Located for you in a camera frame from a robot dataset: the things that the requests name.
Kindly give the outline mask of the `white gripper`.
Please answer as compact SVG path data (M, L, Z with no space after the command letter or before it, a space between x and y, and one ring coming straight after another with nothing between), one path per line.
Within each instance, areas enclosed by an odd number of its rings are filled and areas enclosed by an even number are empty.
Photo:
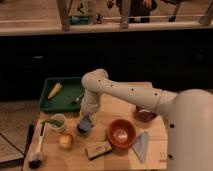
M88 115L91 122L95 124L99 108L99 103L89 103L85 99L83 99L81 102L80 119L83 119L86 115Z

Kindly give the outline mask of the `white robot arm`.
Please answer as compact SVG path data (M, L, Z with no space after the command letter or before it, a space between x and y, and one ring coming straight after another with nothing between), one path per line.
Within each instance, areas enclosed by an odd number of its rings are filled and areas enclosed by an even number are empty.
M105 93L168 119L167 171L213 171L213 94L189 89L179 94L108 79L104 69L86 73L84 114L99 110Z

